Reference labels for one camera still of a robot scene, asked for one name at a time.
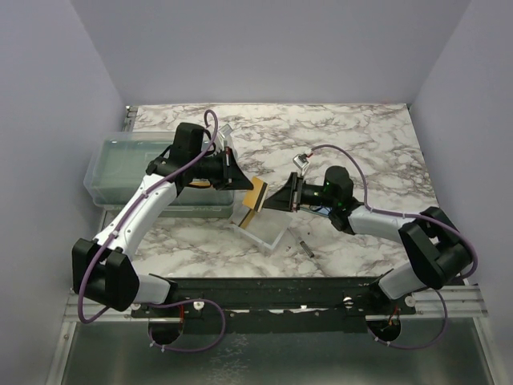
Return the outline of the gold card in tray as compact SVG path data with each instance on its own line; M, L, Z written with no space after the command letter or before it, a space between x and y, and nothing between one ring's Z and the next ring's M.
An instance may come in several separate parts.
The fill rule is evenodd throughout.
M240 221L238 227L241 229L246 229L250 224L251 220L255 217L257 212L255 210L250 209Z

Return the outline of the small metal cylinder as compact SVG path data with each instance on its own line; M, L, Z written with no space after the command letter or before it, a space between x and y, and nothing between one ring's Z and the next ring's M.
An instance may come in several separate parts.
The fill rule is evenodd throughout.
M304 241L300 241L299 245L305 251L305 253L308 255L308 257L310 257L310 258L315 257L314 252L309 248L309 246Z

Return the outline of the clear plastic storage box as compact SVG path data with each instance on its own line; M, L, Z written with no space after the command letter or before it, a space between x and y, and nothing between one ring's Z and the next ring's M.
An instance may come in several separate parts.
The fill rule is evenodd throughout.
M89 163L84 186L93 203L118 212L139 187L147 165L172 143L173 132L117 132L109 135ZM163 217L228 218L235 193L213 188L186 188Z

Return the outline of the aluminium extrusion rail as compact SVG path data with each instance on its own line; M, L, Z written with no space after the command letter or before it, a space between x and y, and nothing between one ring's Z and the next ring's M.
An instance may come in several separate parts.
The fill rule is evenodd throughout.
M487 307L485 305L479 286L446 286L441 289L440 294L445 303L448 318L482 318L487 316ZM434 290L425 290L417 293L407 294L404 298L398 300L397 313L400 319L413 318L443 318L444 310L442 299L434 292ZM379 310L381 313L371 313L370 310L364 310L362 303L362 294L345 294L342 297L342 306L319 307L300 304L292 308L224 308L225 317L235 318L238 315L327 315L329 311L337 311L342 316L351 318L364 318L366 321L385 320L393 313L395 305L391 310ZM214 315L217 314L215 308L205 304L201 300L188 305L184 311L186 316L206 315L206 310L213 310ZM84 300L83 313L86 318L92 318L102 306L90 300ZM79 322L78 317L78 296L71 294L67 300L64 310L64 322ZM171 309L147 309L143 306L133 305L127 310L119 312L117 310L107 310L100 316L97 321L100 322L121 322L121 321L149 321L149 322L178 322L178 310Z

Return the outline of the green leather card holder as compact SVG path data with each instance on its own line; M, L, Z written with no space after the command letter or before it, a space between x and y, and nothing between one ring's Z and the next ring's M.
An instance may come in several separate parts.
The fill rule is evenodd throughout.
M302 205L301 210L306 211L307 213L313 213L315 215L320 215L324 217L327 217L331 211L330 208L315 205Z

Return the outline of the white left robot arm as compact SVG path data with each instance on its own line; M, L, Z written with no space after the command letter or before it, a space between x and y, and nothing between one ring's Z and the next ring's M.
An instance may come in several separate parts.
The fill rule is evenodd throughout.
M161 317L176 311L176 284L154 274L139 275L131 259L163 210L191 192L190 184L207 180L218 191L251 190L228 140L214 130L181 123L172 143L145 170L143 179L121 212L92 239L80 238L72 257L73 291L108 308L123 311L132 304L150 304Z

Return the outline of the clear small plastic tray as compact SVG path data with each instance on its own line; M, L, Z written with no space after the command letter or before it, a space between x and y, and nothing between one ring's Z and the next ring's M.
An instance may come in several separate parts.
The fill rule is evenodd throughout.
M292 218L281 211L262 209L255 214L246 229L238 227L249 208L240 205L229 218L234 233L255 245L262 253L271 254L287 231Z

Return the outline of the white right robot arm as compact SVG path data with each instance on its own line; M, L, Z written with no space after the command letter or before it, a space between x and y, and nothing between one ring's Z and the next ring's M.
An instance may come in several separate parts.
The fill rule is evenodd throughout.
M439 207L413 215L368 209L353 196L353 181L341 166L329 167L321 185L291 173L263 207L294 212L305 205L327 209L331 225L341 233L392 241L404 249L407 262L382 275L369 294L370 308L378 314L389 313L405 294L443 288L473 262L470 247Z

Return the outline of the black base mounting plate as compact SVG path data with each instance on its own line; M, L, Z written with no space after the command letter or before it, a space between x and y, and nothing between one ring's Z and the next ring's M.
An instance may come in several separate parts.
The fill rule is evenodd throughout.
M378 293L374 278L175 278L175 309L143 301L133 318L157 339L186 334L364 333L366 317L414 314L406 298Z

